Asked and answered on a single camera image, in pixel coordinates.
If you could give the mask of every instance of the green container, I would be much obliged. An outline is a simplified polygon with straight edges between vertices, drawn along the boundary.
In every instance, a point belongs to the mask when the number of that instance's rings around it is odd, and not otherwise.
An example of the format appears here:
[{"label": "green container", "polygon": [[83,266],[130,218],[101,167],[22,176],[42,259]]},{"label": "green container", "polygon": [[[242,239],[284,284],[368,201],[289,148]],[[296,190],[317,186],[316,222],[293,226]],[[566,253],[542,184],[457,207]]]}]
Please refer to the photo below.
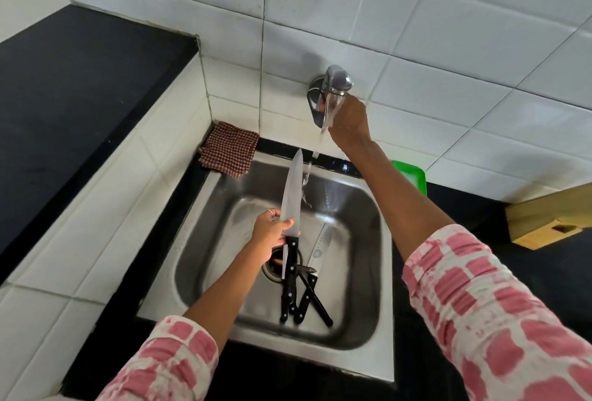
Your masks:
[{"label": "green container", "polygon": [[391,161],[419,191],[427,196],[426,173],[419,167],[401,161]]}]

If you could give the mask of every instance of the knife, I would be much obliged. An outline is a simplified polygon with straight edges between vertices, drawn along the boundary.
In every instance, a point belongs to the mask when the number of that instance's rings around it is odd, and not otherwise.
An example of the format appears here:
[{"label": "knife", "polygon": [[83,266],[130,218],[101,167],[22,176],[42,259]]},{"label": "knife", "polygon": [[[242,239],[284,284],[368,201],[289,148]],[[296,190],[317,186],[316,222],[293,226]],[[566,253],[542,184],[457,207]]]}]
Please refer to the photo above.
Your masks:
[{"label": "knife", "polygon": [[[308,275],[308,281],[305,281],[304,276],[300,275],[302,282],[306,285],[306,291],[300,300],[300,305],[298,306],[298,315],[294,317],[294,323],[298,325],[304,321],[304,316],[306,315],[308,304],[310,303],[311,299],[313,299],[315,302],[318,301],[318,298],[316,298],[315,295],[315,285],[317,284],[317,279],[319,278],[319,273],[323,266],[325,252],[329,248],[332,238],[333,231],[331,226],[328,223],[325,223],[321,233],[319,234],[319,238],[314,244],[313,253],[310,255],[307,265],[308,267],[313,267],[316,269],[316,271]],[[325,324],[327,324],[329,327],[332,326],[333,321],[329,318],[329,315],[327,314],[327,311],[324,309],[324,307],[320,304],[320,302],[315,304],[317,311],[319,311],[319,315],[321,315],[321,318]]]},{"label": "knife", "polygon": [[282,256],[282,311],[279,321],[284,323],[288,314],[296,314],[296,265],[298,263],[298,231],[300,230],[300,200],[302,198],[302,150],[298,149],[286,179],[280,220],[294,219],[284,230],[286,243]]}]

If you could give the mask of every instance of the faucet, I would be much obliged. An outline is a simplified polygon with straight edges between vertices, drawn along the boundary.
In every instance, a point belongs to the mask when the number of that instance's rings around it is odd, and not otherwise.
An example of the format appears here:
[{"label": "faucet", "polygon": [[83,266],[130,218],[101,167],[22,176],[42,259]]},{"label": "faucet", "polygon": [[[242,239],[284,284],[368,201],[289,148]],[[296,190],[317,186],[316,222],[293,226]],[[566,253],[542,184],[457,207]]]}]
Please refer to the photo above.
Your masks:
[{"label": "faucet", "polygon": [[[330,115],[331,112],[337,112],[352,86],[353,79],[350,74],[337,64],[331,64],[327,68],[325,75],[316,77],[310,83],[306,98],[308,99],[308,106],[317,127],[323,127],[326,115]],[[333,98],[336,98],[335,103],[323,103],[320,105],[321,100],[327,102]]]}]

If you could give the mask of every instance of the checkered cloth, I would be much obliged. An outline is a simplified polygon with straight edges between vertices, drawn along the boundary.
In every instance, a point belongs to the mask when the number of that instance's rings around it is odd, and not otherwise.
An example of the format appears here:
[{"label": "checkered cloth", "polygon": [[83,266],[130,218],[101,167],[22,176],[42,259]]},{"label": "checkered cloth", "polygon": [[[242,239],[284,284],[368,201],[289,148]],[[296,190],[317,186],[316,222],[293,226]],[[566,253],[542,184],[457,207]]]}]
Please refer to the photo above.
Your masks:
[{"label": "checkered cloth", "polygon": [[199,162],[204,167],[239,178],[249,172],[258,140],[257,133],[219,122],[199,149]]}]

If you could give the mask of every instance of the sleeve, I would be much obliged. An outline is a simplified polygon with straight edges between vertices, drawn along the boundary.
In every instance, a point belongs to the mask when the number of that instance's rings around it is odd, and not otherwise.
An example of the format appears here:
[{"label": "sleeve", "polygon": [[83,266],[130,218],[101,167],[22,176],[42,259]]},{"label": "sleeve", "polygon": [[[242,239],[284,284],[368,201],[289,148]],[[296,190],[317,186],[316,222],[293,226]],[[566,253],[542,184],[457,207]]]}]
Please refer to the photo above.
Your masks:
[{"label": "sleeve", "polygon": [[218,347],[192,320],[168,316],[125,364],[98,400],[205,397],[218,365]]},{"label": "sleeve", "polygon": [[403,280],[472,400],[592,399],[592,345],[462,226],[431,235]]}]

